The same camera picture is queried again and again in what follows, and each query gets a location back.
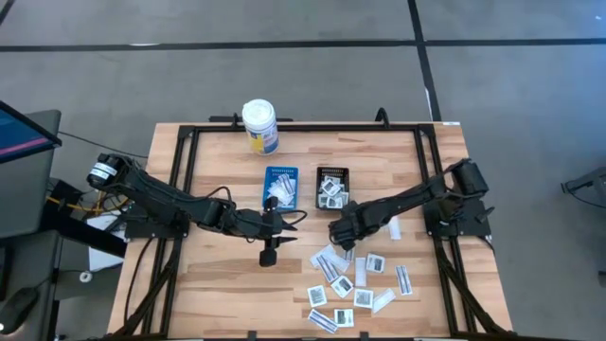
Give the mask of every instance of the computer monitor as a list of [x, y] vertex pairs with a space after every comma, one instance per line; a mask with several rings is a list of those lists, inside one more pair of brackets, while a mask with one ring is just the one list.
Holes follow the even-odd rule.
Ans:
[[0, 164], [61, 144], [55, 135], [0, 100]]

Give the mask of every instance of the bracket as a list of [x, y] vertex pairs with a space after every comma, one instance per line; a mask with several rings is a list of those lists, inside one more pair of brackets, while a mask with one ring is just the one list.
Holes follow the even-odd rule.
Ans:
[[383, 107], [379, 108], [377, 115], [375, 116], [375, 122], [382, 122], [385, 129], [390, 129], [389, 116]]

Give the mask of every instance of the black cable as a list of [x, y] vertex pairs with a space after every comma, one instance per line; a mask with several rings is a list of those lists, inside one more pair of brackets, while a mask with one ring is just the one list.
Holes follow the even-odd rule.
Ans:
[[126, 295], [126, 303], [124, 305], [124, 325], [126, 325], [128, 322], [129, 304], [131, 303], [131, 294], [133, 293], [133, 286], [134, 286], [134, 280], [136, 279], [136, 273], [139, 271], [139, 265], [141, 265], [141, 260], [143, 260], [143, 255], [145, 254], [145, 251], [150, 246], [150, 243], [152, 243], [152, 240], [153, 240], [153, 238], [149, 238], [148, 241], [145, 243], [145, 245], [143, 246], [143, 249], [141, 250], [141, 253], [139, 254], [139, 258], [136, 260], [136, 265], [134, 266], [133, 278], [131, 278], [131, 285], [129, 285], [129, 292]]
[[69, 137], [72, 137], [72, 138], [76, 138], [76, 139], [78, 139], [80, 141], [83, 141], [83, 142], [86, 142], [86, 143], [90, 143], [92, 145], [95, 145], [95, 146], [98, 146], [98, 147], [101, 147], [101, 148], [105, 148], [106, 150], [110, 150], [110, 151], [113, 151], [113, 152], [116, 152], [116, 153], [123, 153], [123, 154], [127, 154], [127, 155], [134, 156], [134, 157], [139, 157], [139, 158], [148, 158], [148, 156], [145, 156], [145, 155], [139, 155], [139, 154], [135, 154], [135, 153], [124, 152], [124, 151], [118, 150], [116, 148], [108, 147], [108, 146], [102, 145], [100, 143], [97, 143], [95, 141], [91, 141], [91, 140], [86, 139], [84, 137], [72, 135], [70, 133], [59, 131], [59, 134], [65, 135], [65, 136], [69, 136]]

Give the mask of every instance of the white paper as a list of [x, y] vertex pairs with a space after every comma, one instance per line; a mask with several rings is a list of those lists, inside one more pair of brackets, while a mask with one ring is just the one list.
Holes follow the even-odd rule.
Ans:
[[356, 259], [356, 286], [366, 286], [366, 258]]
[[400, 232], [400, 221], [397, 216], [391, 217], [389, 221], [389, 235], [391, 236], [392, 241], [401, 240], [401, 232]]
[[391, 288], [375, 296], [375, 299], [372, 301], [372, 313], [376, 314], [395, 298], [396, 294], [394, 294], [394, 291], [391, 290]]

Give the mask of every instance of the plastic container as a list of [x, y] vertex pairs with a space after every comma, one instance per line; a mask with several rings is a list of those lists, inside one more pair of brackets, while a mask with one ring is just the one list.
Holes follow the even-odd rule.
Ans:
[[322, 181], [325, 176], [332, 176], [341, 179], [341, 184], [345, 185], [345, 191], [349, 193], [348, 201], [343, 203], [345, 206], [347, 203], [351, 201], [351, 192], [349, 191], [349, 169], [347, 168], [338, 168], [338, 167], [318, 167], [316, 179], [315, 179], [315, 207], [322, 210], [336, 210], [339, 211], [341, 208], [328, 208], [321, 207], [320, 202], [318, 200], [318, 194], [323, 193], [320, 186], [322, 185]]
[[253, 99], [242, 108], [242, 121], [255, 153], [267, 155], [277, 151], [276, 112], [265, 99]]
[[277, 210], [292, 210], [296, 209], [296, 200], [299, 196], [299, 169], [297, 167], [268, 167], [265, 169], [265, 184], [263, 185], [263, 199], [261, 200], [261, 207], [263, 207], [263, 203], [267, 200], [269, 196], [269, 192], [267, 191], [269, 187], [272, 185], [275, 180], [277, 180], [280, 174], [288, 174], [291, 179], [296, 181], [294, 186], [294, 198], [291, 201], [291, 204], [288, 206], [280, 206], [278, 205]]

